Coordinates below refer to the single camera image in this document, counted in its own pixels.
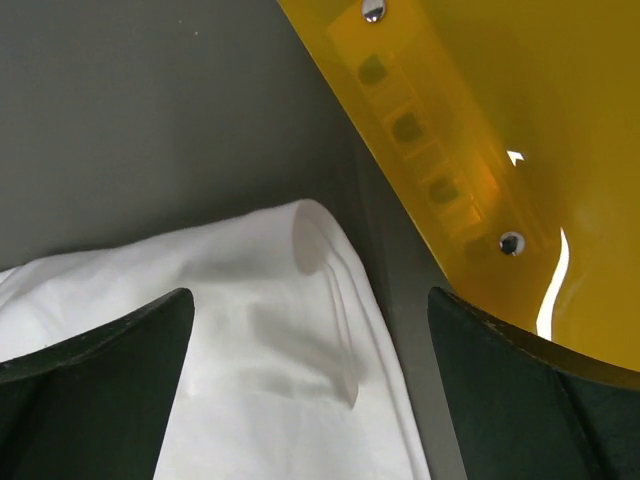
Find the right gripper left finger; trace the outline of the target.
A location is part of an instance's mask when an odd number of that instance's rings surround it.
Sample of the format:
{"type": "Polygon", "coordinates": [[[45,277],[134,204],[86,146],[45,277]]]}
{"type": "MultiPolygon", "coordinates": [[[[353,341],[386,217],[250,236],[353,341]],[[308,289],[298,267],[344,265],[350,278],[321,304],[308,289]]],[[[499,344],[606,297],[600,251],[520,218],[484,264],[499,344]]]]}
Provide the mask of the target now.
{"type": "Polygon", "coordinates": [[[178,288],[2,362],[2,478],[153,478],[193,322],[178,288]]]}

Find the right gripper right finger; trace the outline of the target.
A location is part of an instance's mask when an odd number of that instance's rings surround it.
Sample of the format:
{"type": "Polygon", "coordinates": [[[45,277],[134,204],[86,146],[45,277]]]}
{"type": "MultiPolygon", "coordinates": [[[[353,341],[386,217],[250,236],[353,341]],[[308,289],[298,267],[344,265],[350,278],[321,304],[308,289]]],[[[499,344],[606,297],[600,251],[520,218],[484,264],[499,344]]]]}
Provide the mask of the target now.
{"type": "Polygon", "coordinates": [[[639,374],[435,287],[428,322],[470,479],[636,479],[639,374]]]}

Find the white t shirt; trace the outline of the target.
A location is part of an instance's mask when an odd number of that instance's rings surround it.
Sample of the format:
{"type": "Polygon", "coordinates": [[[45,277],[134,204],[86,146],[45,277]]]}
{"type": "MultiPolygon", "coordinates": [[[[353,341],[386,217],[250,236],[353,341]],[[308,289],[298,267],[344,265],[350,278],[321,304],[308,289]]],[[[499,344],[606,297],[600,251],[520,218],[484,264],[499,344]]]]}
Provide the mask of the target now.
{"type": "Polygon", "coordinates": [[[157,478],[429,477],[363,265],[311,200],[3,271],[1,356],[179,287],[195,319],[157,478]]]}

